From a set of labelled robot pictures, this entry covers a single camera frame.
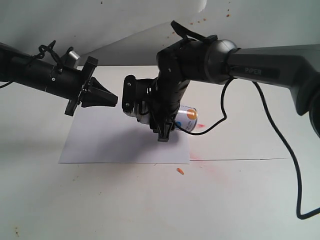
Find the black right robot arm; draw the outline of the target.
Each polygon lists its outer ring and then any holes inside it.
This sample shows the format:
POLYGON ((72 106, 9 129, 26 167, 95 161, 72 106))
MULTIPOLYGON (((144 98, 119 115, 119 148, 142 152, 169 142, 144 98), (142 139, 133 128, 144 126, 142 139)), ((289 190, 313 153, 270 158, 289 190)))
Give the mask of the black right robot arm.
POLYGON ((152 82, 150 127, 167 142, 173 119, 190 81, 224 85, 233 79, 289 89, 298 115, 309 115, 320 131, 320 46, 239 48, 216 35, 185 38, 159 51, 158 77, 152 82))

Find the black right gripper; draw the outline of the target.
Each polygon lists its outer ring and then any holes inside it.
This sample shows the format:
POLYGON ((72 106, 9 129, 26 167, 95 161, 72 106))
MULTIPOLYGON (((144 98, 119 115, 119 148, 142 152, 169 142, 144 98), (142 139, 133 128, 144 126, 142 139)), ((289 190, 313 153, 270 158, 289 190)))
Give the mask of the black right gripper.
POLYGON ((188 85, 188 80, 178 77, 158 76, 142 80, 142 113, 148 115, 150 129, 158 130, 159 142, 168 142, 175 130, 173 120, 188 85))

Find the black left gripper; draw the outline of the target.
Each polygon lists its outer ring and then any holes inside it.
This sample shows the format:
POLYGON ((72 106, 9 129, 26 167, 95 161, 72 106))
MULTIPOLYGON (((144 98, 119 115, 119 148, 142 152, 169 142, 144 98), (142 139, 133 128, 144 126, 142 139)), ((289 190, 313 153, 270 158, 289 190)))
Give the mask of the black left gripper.
POLYGON ((49 75, 44 91, 68 100, 64 112, 68 116, 74 115, 80 98, 83 108, 115 107, 118 97, 92 77, 97 66, 98 60, 91 56, 87 58, 82 70, 56 65, 49 75))

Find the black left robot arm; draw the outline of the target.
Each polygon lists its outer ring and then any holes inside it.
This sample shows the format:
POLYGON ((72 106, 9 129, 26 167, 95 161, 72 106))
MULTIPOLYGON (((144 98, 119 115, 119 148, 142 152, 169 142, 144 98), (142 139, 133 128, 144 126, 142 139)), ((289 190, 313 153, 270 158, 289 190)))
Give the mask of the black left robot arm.
POLYGON ((98 60, 89 56, 81 70, 69 47, 63 56, 54 51, 56 41, 40 45, 38 54, 28 55, 9 45, 0 45, 0 81, 24 85, 68 100, 65 115, 73 116, 77 106, 115 107, 118 97, 93 77, 98 60))

